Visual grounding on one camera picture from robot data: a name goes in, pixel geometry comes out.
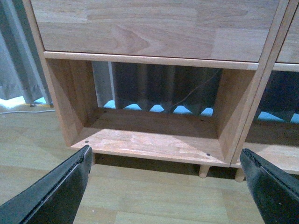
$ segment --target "wooden drawer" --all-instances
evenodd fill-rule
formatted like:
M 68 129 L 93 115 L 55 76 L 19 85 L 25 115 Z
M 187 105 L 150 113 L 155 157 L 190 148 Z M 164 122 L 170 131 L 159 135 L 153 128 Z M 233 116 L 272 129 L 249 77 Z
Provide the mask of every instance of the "wooden drawer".
M 278 0 L 31 0 L 47 51 L 257 62 Z
M 299 11 L 295 13 L 277 62 L 299 64 Z

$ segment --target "wooden leg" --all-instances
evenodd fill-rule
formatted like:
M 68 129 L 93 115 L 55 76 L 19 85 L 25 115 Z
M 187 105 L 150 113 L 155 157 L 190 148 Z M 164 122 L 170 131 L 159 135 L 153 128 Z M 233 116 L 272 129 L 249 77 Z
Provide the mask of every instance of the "wooden leg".
M 210 166 L 201 165 L 199 168 L 199 177 L 206 178 L 207 173 L 209 172 Z
M 93 153 L 93 161 L 92 161 L 92 165 L 94 165 L 95 163 L 96 163 L 95 153 Z
M 235 174 L 235 181 L 242 182 L 245 179 L 245 174 L 242 168 L 239 168 L 237 170 L 237 173 Z

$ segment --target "cable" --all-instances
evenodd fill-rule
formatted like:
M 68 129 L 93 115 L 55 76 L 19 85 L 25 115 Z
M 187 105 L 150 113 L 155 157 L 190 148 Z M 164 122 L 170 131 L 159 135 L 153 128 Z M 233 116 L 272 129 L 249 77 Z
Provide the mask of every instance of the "cable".
M 169 110 L 169 109 L 173 108 L 174 106 L 177 106 L 177 105 L 179 105 L 180 103 L 182 103 L 183 101 L 185 101 L 185 100 L 186 100 L 186 99 L 187 99 L 187 98 L 188 98 L 194 91 L 196 91 L 199 87 L 202 87 L 203 85 L 205 85 L 206 83 L 208 83 L 209 81 L 211 81 L 212 78 L 214 78 L 214 77 L 218 74 L 219 71 L 221 71 L 221 69 L 219 69 L 218 71 L 216 71 L 215 74 L 214 74 L 212 77 L 210 77 L 207 81 L 205 81 L 204 83 L 199 84 L 198 86 L 196 86 L 191 92 L 188 93 L 187 96 L 185 96 L 184 99 L 182 99 L 181 101 L 177 102 L 176 104 L 174 104 L 174 105 L 172 105 L 172 106 L 166 108 L 165 110 L 161 111 L 160 113 L 166 112 L 167 110 Z
M 8 111 L 8 112 L 2 112 L 0 114 L 9 114 L 9 113 L 46 113 L 46 112 L 55 112 L 55 110 L 48 110 L 48 111 Z

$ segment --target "gray curtain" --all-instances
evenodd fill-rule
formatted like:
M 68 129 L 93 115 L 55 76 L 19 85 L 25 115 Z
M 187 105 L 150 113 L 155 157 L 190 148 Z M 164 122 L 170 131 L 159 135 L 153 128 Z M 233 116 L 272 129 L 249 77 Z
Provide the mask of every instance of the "gray curtain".
M 255 118 L 267 112 L 286 122 L 299 113 L 299 72 L 273 71 Z
M 93 71 L 100 107 L 110 100 L 117 109 L 137 104 L 144 111 L 183 105 L 195 115 L 213 108 L 221 77 L 219 69 L 136 63 L 93 62 Z
M 0 98 L 26 103 L 50 94 L 21 0 L 0 0 Z

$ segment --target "wooden floor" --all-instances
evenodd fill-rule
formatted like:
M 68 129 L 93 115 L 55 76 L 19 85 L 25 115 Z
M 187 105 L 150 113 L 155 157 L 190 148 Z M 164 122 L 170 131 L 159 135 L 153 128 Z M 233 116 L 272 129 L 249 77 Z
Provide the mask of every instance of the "wooden floor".
M 0 204 L 74 153 L 64 146 L 53 112 L 0 115 L 0 129 Z M 74 223 L 263 223 L 246 182 L 233 180 L 233 168 L 211 168 L 206 179 L 198 170 L 199 165 L 99 155 Z

